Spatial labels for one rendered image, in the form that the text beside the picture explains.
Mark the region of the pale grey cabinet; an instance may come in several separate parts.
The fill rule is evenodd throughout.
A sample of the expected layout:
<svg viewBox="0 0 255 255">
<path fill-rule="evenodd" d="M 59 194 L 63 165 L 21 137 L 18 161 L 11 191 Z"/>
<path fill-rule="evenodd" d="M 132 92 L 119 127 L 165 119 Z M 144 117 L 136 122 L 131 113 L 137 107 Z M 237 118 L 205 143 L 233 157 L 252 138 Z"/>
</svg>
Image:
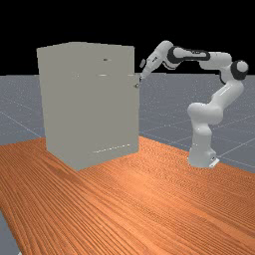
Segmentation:
<svg viewBox="0 0 255 255">
<path fill-rule="evenodd" d="M 48 152 L 75 170 L 138 152 L 133 46 L 70 42 L 37 58 Z"/>
</svg>

